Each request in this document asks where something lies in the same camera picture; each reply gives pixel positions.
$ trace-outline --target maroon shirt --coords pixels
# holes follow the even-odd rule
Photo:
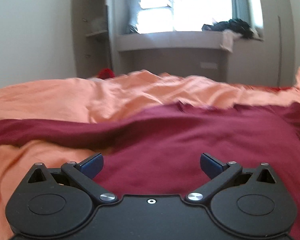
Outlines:
[[[178,102],[99,124],[0,121],[0,145],[21,146],[32,139],[75,148],[112,146],[94,180],[119,196],[191,192],[209,181],[199,165],[203,152],[245,168],[268,162],[297,204],[291,234],[300,239],[299,103],[217,109]]]

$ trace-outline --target silver screw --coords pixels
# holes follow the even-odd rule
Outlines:
[[[188,194],[187,198],[192,201],[199,201],[199,200],[203,199],[203,195],[200,193],[197,193],[197,192],[192,192],[192,193]]]
[[[113,201],[116,198],[116,195],[113,193],[103,193],[100,195],[102,201]]]
[[[148,199],[148,201],[147,201],[149,204],[154,204],[154,203],[156,203],[156,200],[155,199]]]

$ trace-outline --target peach blanket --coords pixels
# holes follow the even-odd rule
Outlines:
[[[286,91],[250,89],[243,85],[218,83],[189,76],[180,78],[148,71],[133,72],[98,82],[84,79],[43,80],[0,89],[0,120],[42,118],[75,122],[109,122],[125,118],[145,107],[180,100],[194,106],[229,107],[234,103],[282,105],[300,103],[300,69],[297,84]],[[0,240],[12,231],[5,206],[14,189],[35,162],[60,167],[71,160],[80,162],[96,149],[70,149],[45,141],[31,141],[21,148],[0,146]],[[107,154],[111,149],[101,149]]]

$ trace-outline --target electrical outlet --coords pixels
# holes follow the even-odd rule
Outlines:
[[[217,70],[218,64],[215,62],[200,62],[200,68]]]

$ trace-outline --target window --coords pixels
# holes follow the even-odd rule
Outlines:
[[[138,33],[201,31],[203,24],[241,18],[250,23],[248,0],[139,0]]]

